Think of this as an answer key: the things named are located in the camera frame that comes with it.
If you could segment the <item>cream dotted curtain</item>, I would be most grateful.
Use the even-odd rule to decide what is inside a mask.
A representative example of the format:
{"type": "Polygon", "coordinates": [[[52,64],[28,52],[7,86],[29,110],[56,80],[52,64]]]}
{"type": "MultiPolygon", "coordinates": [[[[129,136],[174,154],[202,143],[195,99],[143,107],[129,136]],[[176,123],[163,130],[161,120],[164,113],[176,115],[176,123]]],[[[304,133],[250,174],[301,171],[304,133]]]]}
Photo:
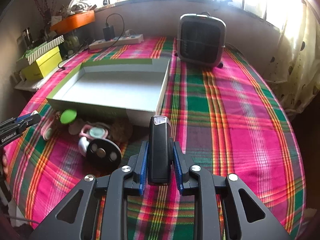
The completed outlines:
{"type": "Polygon", "coordinates": [[[289,14],[263,78],[290,119],[319,94],[319,20],[306,0],[289,14]]]}

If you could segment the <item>grey portable fan heater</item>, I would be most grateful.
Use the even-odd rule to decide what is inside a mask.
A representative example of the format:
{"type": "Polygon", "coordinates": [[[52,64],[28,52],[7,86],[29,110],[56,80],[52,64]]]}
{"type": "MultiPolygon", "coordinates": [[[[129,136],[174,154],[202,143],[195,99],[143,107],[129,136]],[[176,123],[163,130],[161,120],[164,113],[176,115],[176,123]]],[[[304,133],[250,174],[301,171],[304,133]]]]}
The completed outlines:
{"type": "Polygon", "coordinates": [[[209,13],[184,14],[177,34],[177,55],[186,62],[205,67],[223,67],[226,24],[209,13]]]}

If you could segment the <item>brown walnut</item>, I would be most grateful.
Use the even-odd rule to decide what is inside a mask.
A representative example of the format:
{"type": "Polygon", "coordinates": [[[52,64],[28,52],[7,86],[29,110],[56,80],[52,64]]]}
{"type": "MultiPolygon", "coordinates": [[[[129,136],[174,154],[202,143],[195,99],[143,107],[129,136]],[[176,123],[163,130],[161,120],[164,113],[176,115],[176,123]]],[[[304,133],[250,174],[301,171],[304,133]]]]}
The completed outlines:
{"type": "Polygon", "coordinates": [[[117,119],[111,125],[111,138],[116,142],[127,142],[133,133],[133,127],[127,119],[117,119]]]}

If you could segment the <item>striped green white box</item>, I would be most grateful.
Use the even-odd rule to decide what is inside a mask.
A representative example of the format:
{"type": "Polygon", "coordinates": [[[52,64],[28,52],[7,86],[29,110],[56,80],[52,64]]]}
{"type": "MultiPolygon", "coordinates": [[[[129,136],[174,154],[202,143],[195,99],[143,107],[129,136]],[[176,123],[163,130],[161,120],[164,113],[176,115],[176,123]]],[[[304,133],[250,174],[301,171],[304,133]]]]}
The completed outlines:
{"type": "Polygon", "coordinates": [[[27,51],[18,61],[16,61],[17,65],[28,66],[34,63],[37,59],[43,56],[45,53],[50,51],[51,49],[59,46],[65,41],[64,36],[60,35],[57,38],[51,40],[50,42],[44,42],[40,46],[27,51]]]}

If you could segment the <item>shallow cardboard box tray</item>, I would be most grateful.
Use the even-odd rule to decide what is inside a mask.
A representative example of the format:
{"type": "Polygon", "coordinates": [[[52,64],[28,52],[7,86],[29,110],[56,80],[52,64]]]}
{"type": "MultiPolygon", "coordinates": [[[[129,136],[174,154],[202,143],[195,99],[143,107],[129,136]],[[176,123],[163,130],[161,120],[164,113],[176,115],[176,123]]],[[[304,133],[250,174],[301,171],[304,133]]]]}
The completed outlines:
{"type": "Polygon", "coordinates": [[[47,101],[57,111],[74,109],[105,122],[128,118],[147,127],[161,113],[169,72],[169,58],[87,61],[71,70],[47,101]]]}

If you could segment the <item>plaid pink green blanket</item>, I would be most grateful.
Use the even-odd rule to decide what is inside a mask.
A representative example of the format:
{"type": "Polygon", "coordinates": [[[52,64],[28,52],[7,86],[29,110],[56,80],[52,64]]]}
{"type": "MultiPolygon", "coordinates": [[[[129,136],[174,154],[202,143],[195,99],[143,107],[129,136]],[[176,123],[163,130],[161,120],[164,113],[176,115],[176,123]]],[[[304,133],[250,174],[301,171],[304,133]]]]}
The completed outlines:
{"type": "MultiPolygon", "coordinates": [[[[295,239],[301,232],[306,198],[295,134],[270,88],[234,50],[225,50],[222,68],[210,70],[182,62],[176,56],[176,41],[167,37],[150,37],[141,44],[100,53],[84,51],[50,78],[23,113],[36,110],[46,121],[53,114],[47,95],[86,61],[160,57],[171,61],[161,114],[171,121],[173,139],[213,174],[237,174],[295,239]]],[[[78,138],[66,127],[49,141],[40,130],[40,126],[29,128],[5,149],[7,182],[32,227],[85,175],[101,175],[78,151],[78,138]]]]}

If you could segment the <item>orange tray shelf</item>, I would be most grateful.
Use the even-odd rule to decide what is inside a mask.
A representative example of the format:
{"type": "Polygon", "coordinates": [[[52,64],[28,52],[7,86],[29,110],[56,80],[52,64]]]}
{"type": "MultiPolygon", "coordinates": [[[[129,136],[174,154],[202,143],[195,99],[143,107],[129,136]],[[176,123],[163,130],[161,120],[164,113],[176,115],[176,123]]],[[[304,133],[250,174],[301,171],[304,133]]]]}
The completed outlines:
{"type": "Polygon", "coordinates": [[[64,35],[70,31],[83,27],[95,21],[95,12],[93,10],[68,16],[64,20],[50,27],[57,35],[64,35]]]}

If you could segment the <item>green cap knob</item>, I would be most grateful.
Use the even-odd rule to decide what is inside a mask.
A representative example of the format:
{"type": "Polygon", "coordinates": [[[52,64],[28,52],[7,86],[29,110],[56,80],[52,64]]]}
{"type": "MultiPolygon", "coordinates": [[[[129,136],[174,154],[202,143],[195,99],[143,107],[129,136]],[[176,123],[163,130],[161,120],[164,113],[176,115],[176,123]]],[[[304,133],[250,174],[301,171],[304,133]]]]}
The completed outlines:
{"type": "Polygon", "coordinates": [[[74,109],[66,109],[62,112],[60,116],[60,122],[61,124],[70,124],[72,123],[77,116],[77,111],[74,109]]]}

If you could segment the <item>black rectangular device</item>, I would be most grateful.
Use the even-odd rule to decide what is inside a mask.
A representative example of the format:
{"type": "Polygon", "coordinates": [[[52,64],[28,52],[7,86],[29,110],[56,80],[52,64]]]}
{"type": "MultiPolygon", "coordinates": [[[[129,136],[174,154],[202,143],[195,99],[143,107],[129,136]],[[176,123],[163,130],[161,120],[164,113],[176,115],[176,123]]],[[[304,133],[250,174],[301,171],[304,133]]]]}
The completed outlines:
{"type": "Polygon", "coordinates": [[[149,130],[148,183],[167,185],[170,183],[173,152],[170,120],[166,116],[154,115],[149,130]]]}

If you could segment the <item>yellow box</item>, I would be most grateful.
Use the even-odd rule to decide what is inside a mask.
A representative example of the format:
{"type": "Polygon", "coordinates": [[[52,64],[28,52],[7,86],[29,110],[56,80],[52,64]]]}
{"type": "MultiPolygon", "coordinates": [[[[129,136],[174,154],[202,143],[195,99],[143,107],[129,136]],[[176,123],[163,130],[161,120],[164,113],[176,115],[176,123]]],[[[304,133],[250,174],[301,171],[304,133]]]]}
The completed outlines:
{"type": "Polygon", "coordinates": [[[22,74],[28,81],[40,80],[46,77],[58,63],[62,61],[58,46],[43,54],[31,65],[22,69],[22,74]]]}

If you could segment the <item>black round disc gadget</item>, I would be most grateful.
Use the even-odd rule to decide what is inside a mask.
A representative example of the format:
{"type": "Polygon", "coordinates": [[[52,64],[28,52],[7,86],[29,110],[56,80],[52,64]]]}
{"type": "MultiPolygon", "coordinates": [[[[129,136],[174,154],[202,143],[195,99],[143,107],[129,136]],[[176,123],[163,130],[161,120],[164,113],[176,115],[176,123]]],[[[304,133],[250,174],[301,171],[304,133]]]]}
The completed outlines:
{"type": "Polygon", "coordinates": [[[93,139],[87,146],[86,159],[99,170],[112,172],[121,163],[121,150],[109,139],[93,139]]]}

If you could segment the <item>pink clip with mint button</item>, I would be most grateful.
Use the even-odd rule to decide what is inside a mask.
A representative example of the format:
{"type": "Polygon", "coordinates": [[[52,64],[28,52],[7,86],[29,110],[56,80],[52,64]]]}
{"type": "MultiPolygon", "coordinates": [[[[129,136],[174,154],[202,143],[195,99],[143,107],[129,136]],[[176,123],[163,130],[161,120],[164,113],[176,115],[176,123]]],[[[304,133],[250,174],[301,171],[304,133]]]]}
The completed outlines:
{"type": "Polygon", "coordinates": [[[81,141],[92,141],[94,139],[106,139],[108,136],[108,130],[102,127],[96,127],[91,125],[85,125],[80,133],[79,137],[81,141]]]}

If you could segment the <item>white knob with screw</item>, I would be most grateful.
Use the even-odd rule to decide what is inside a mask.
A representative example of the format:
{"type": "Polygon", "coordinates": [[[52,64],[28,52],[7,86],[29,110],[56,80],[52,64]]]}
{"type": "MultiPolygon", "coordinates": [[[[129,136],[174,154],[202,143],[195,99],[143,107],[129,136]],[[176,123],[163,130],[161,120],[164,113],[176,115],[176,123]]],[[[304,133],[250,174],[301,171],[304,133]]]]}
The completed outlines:
{"type": "Polygon", "coordinates": [[[86,156],[89,140],[86,137],[81,137],[78,142],[78,149],[82,156],[86,156]]]}

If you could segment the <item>white power strip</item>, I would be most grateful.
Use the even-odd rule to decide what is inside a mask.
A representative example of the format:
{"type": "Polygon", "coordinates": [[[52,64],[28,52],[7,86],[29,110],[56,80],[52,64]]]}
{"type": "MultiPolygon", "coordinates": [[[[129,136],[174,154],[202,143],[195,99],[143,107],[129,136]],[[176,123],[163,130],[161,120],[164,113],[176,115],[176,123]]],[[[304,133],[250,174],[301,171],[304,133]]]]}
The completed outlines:
{"type": "Polygon", "coordinates": [[[105,49],[113,46],[123,46],[123,45],[130,45],[130,44],[140,44],[144,41],[144,36],[143,34],[138,34],[138,35],[130,35],[128,37],[115,37],[112,40],[105,41],[104,39],[102,40],[97,40],[94,41],[89,45],[90,50],[99,50],[99,49],[105,49]]]}

